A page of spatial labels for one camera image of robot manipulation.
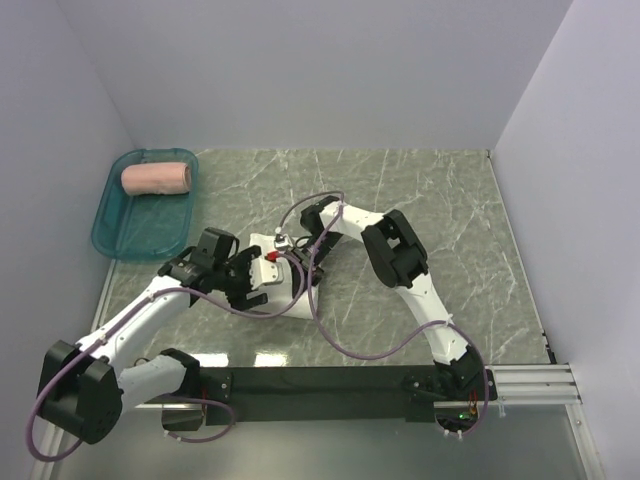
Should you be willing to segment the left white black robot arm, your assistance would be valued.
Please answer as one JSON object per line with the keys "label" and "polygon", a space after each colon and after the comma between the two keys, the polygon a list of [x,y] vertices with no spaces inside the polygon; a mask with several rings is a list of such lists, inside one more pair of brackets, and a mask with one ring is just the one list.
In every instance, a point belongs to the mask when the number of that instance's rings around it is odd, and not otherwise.
{"label": "left white black robot arm", "polygon": [[111,321],[74,344],[56,342],[44,358],[35,415],[95,444],[139,404],[163,395],[201,399],[200,363],[193,356],[168,349],[140,366],[131,362],[164,324],[213,291],[223,293],[234,312],[266,303],[262,287],[282,279],[277,257],[238,245],[228,232],[206,229]]}

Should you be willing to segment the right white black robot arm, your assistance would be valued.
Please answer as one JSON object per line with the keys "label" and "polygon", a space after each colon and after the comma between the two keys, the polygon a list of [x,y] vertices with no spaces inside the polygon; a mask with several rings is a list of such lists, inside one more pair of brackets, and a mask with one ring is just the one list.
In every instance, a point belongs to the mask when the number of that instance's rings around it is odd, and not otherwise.
{"label": "right white black robot arm", "polygon": [[317,276],[316,264],[343,236],[360,241],[373,271],[385,287],[396,292],[414,315],[418,327],[397,347],[382,354],[360,355],[339,346],[320,324],[314,294],[307,296],[314,322],[324,338],[345,356],[360,360],[389,357],[419,335],[426,337],[436,371],[436,385],[445,400],[468,400],[476,393],[484,402],[491,399],[489,376],[484,360],[472,340],[452,321],[441,301],[428,266],[426,249],[404,214],[396,209],[386,213],[363,210],[330,194],[304,208],[301,226],[311,236],[306,273],[307,288]]}

